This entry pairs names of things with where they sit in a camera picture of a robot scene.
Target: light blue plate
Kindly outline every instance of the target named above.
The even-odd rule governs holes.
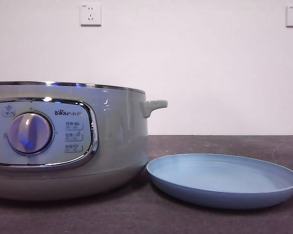
[[[293,195],[292,170],[248,157],[170,155],[152,160],[146,169],[165,193],[202,206],[255,209]]]

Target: pot handle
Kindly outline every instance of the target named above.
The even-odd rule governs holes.
[[[146,101],[144,102],[143,117],[149,118],[152,111],[156,109],[160,109],[160,108],[166,108],[167,105],[168,105],[168,102],[165,100]]]

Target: dark countertop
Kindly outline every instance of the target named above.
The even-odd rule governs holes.
[[[150,136],[149,158],[217,153],[266,160],[293,170],[293,136]],[[67,201],[0,199],[0,234],[293,234],[293,197],[257,210],[221,210],[179,201],[144,170],[108,193]]]

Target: icon on control panel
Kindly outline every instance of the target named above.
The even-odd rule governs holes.
[[[15,116],[16,111],[12,110],[13,106],[7,105],[4,108],[5,109],[2,110],[2,116],[6,116],[6,117]]]
[[[8,106],[5,107],[5,109],[6,109],[7,111],[10,111],[12,108],[13,108],[13,106],[10,106],[10,105],[8,105]]]

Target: silver trim ring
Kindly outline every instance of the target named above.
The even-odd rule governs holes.
[[[85,87],[85,88],[99,88],[99,89],[116,89],[133,91],[141,94],[146,94],[140,89],[133,89],[120,86],[102,85],[102,84],[86,84],[86,83],[72,83],[72,82],[53,82],[53,81],[0,81],[0,85],[44,85],[44,86],[70,86],[70,87]]]

